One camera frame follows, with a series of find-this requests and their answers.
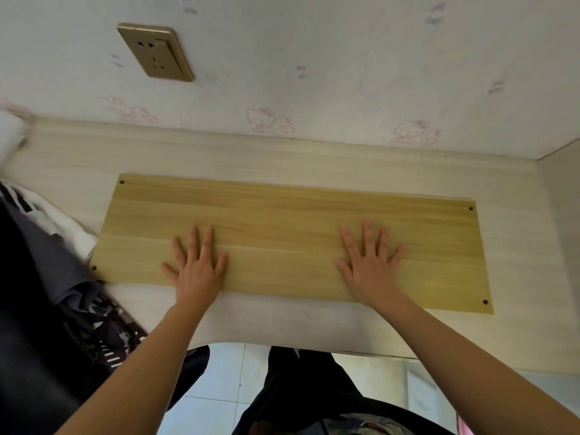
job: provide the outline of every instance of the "power outlet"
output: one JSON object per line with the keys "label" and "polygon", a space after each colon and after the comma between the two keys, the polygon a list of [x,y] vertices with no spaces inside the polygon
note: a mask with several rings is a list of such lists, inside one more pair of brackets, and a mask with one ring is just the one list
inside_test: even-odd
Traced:
{"label": "power outlet", "polygon": [[173,29],[119,23],[117,30],[148,76],[193,81],[193,73]]}

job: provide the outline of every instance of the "clothing pile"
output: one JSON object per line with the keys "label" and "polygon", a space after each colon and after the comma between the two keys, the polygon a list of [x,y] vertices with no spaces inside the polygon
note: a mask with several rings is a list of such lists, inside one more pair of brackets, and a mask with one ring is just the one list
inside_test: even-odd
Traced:
{"label": "clothing pile", "polygon": [[[85,267],[96,238],[44,198],[0,181],[2,433],[54,433],[147,333]],[[185,358],[170,407],[203,374]]]}

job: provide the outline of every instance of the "person's left hand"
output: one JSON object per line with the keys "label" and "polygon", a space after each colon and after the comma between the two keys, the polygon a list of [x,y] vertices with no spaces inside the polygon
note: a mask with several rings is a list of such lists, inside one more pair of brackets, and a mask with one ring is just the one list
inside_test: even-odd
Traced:
{"label": "person's left hand", "polygon": [[198,257],[197,229],[192,227],[187,255],[183,251],[178,237],[172,241],[179,273],[172,270],[167,263],[161,263],[161,270],[171,279],[175,286],[175,304],[186,307],[201,307],[205,310],[214,303],[221,289],[223,274],[227,267],[227,252],[223,252],[217,264],[212,264],[212,243],[214,229],[209,227],[201,245]]}

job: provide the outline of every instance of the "black pants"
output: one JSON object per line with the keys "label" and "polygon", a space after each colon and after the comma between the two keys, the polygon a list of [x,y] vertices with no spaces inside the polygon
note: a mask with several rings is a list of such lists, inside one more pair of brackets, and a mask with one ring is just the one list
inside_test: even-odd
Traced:
{"label": "black pants", "polygon": [[389,417],[415,434],[446,434],[441,426],[406,409],[365,398],[330,353],[272,346],[264,388],[242,414],[234,435],[247,435],[254,422],[280,432],[306,429],[342,414]]}

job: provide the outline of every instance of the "wood grain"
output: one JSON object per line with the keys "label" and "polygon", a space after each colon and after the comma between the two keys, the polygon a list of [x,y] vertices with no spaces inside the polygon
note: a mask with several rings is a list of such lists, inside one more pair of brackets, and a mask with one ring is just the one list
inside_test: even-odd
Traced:
{"label": "wood grain", "polygon": [[[39,119],[4,176],[97,234],[126,172],[472,198],[494,314],[431,314],[512,368],[580,373],[574,302],[533,161]],[[175,291],[165,286],[111,283],[107,291],[147,330],[175,302]],[[213,342],[414,357],[388,323],[359,303],[236,292],[217,297],[190,347]]]}
{"label": "wood grain", "polygon": [[475,202],[258,183],[120,175],[91,264],[100,279],[170,285],[170,239],[194,221],[227,250],[225,291],[354,301],[333,264],[363,220],[405,244],[401,289],[425,308],[493,313]]}

